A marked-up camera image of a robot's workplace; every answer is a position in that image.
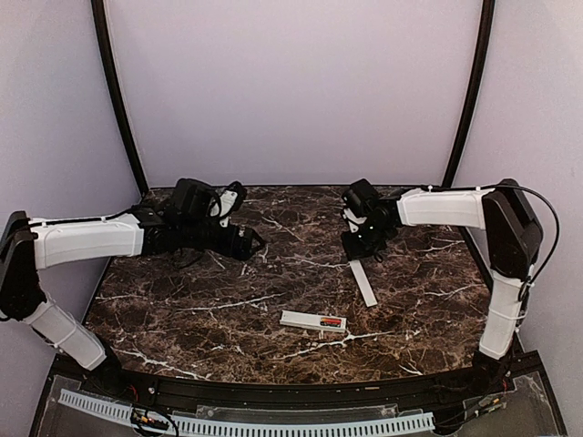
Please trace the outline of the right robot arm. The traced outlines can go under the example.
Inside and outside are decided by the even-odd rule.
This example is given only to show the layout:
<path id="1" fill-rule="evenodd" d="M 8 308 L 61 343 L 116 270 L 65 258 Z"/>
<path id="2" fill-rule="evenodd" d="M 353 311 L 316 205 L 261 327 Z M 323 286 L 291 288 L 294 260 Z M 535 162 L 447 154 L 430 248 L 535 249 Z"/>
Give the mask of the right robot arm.
<path id="1" fill-rule="evenodd" d="M 484 231 L 493 288 L 478 351 L 500 361 L 526 316 L 530 290 L 547 266 L 538 258 L 544 230 L 529 196 L 545 200 L 512 178 L 483 187 L 405 187 L 388 196 L 363 178 L 342 194 L 342 217 L 349 227 L 342 234 L 343 249 L 356 265 L 363 259 L 382 261 L 388 241 L 404 227 Z"/>

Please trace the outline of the white battery cover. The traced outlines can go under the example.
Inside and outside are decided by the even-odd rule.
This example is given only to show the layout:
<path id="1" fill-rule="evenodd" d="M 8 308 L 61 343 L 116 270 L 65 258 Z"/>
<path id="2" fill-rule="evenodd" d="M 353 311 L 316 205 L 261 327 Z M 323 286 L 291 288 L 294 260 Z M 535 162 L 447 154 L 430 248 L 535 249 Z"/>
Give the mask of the white battery cover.
<path id="1" fill-rule="evenodd" d="M 353 273 L 356 284 L 361 292 L 364 303 L 367 308 L 371 308 L 378 304 L 377 299 L 373 293 L 373 289 L 364 271 L 360 260 L 351 260 L 349 262 L 350 269 Z"/>

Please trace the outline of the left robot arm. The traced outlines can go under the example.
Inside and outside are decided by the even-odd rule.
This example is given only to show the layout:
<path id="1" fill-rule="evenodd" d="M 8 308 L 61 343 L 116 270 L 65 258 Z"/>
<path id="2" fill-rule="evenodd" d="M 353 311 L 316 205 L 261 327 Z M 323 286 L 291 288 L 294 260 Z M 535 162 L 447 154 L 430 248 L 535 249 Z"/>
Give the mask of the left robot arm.
<path id="1" fill-rule="evenodd" d="M 69 355 L 109 397 L 128 390 L 128 376 L 96 334 L 62 310 L 40 286 L 38 272 L 74 261 L 139 257 L 180 249 L 213 251 L 245 261 L 265 246 L 251 228 L 230 223 L 247 190 L 181 178 L 161 209 L 136 205 L 111 216 L 48 220 L 24 211 L 9 217 L 1 238 L 1 319 L 31 327 Z"/>

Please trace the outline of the red battery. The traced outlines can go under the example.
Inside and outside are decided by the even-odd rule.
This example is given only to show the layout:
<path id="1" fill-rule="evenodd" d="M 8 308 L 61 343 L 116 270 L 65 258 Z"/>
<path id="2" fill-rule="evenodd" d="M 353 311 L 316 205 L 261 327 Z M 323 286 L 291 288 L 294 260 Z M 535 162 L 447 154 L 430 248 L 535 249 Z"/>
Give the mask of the red battery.
<path id="1" fill-rule="evenodd" d="M 343 323 L 342 319 L 336 318 L 321 318 L 320 324 L 322 326 L 331 326 L 331 327 L 341 327 Z"/>

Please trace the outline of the white remote control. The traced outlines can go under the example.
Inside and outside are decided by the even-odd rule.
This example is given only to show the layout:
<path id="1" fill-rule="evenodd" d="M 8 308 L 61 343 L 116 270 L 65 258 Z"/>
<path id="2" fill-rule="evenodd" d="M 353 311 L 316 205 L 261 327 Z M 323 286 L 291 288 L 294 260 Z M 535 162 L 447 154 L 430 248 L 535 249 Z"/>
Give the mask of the white remote control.
<path id="1" fill-rule="evenodd" d="M 321 318 L 342 319 L 343 323 L 341 327 L 322 326 L 320 324 Z M 319 314 L 311 314 L 290 310 L 284 310 L 282 312 L 280 324 L 287 327 L 301 328 L 305 330 L 320 330 L 336 333 L 344 333 L 346 330 L 346 318 L 336 316 L 323 316 Z"/>

